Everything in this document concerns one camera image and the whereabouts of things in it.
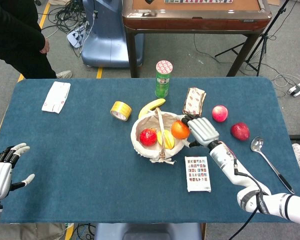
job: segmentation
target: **red apple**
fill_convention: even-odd
[[[212,109],[212,118],[222,123],[224,122],[228,117],[228,109],[223,105],[217,105]]]
[[[140,142],[145,146],[152,146],[157,141],[155,128],[146,128],[139,135]]]
[[[250,137],[250,131],[244,122],[238,122],[231,127],[231,134],[240,141],[246,141]]]

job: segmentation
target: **table leg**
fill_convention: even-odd
[[[138,78],[137,51],[135,34],[125,29],[126,47],[128,50],[131,78]]]
[[[206,240],[206,227],[207,227],[206,223],[200,223],[202,240]]]
[[[239,71],[241,65],[244,63],[246,57],[248,56],[250,50],[258,40],[259,35],[258,34],[250,34],[244,45],[242,46],[238,56],[236,56],[236,59],[234,60],[228,74],[226,75],[227,77],[234,77],[237,72]]]

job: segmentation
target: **white robotic arm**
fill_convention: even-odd
[[[257,213],[275,215],[300,224],[299,196],[289,193],[271,195],[270,190],[255,180],[235,154],[218,140],[219,133],[205,117],[182,115],[180,118],[196,139],[188,146],[209,148],[210,156],[227,178],[235,185],[246,187],[237,194],[237,202],[243,210],[252,213],[258,209]]]
[[[34,174],[29,175],[25,180],[11,183],[13,168],[22,154],[30,149],[25,143],[7,147],[0,153],[0,200],[4,199],[10,191],[25,187],[35,178]],[[0,216],[3,206],[0,204]]]

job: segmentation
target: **orange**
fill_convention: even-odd
[[[190,130],[182,121],[177,120],[171,126],[171,133],[176,139],[186,139]]]

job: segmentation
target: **floor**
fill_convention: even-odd
[[[47,0],[42,0],[42,5],[38,7],[38,12],[43,13]],[[294,1],[287,5],[287,12],[283,14],[274,25],[276,30],[283,19],[292,8]],[[271,6],[273,14],[279,7]],[[50,35],[55,31],[54,27],[47,28],[43,34]],[[215,55],[230,48],[245,39],[241,35],[195,35],[197,48]],[[85,66],[80,58],[77,58],[70,48],[66,35],[57,31],[49,38],[50,52],[48,59],[56,72],[72,70],[74,78],[96,78],[98,68]],[[157,47],[158,41],[167,43],[164,49]],[[194,47],[193,34],[148,34],[145,37],[145,59],[140,71],[140,77],[152,78],[155,75],[155,64],[159,60],[166,59],[173,64],[174,77],[219,77],[225,76],[230,68],[230,63],[219,64],[212,58],[196,51]],[[233,62],[235,55],[228,52],[218,59],[222,62]],[[297,2],[293,11],[284,22],[282,28],[276,34],[276,40],[268,41],[267,53],[263,58],[263,63],[275,68],[281,74],[300,75],[300,2]],[[245,70],[245,65],[241,70],[248,75],[255,74],[253,71]],[[19,73],[11,66],[0,60],[0,123],[9,104],[14,86],[19,78]],[[277,73],[270,67],[263,65],[260,75],[272,80]],[[128,69],[104,68],[102,78],[129,78]],[[279,79],[278,85],[285,82]],[[278,101],[289,134],[300,134],[300,96],[294,98],[285,95],[289,86],[278,87]],[[242,224],[208,224],[206,239],[228,239]],[[251,223],[245,230],[236,237],[237,240],[261,240],[261,239],[294,239],[300,240],[300,225],[295,223]]]

